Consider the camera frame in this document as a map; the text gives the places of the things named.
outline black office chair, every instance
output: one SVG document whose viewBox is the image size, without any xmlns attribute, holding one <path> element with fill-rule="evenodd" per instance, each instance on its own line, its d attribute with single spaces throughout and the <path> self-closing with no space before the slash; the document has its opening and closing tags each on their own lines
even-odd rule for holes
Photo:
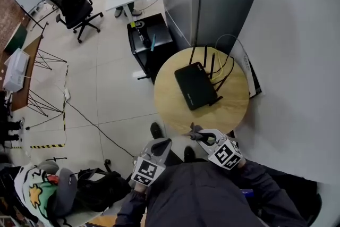
<svg viewBox="0 0 340 227">
<path fill-rule="evenodd" d="M 68 29 L 73 28 L 73 33 L 76 33 L 77 29 L 80 29 L 78 35 L 78 42 L 82 43 L 80 39 L 81 34 L 86 26 L 92 27 L 100 32 L 96 26 L 90 23 L 91 20 L 97 16 L 103 17 L 103 13 L 97 13 L 90 17 L 93 8 L 87 0 L 51 0 L 56 4 L 62 11 L 63 16 L 65 16 L 65 25 Z"/>
</svg>

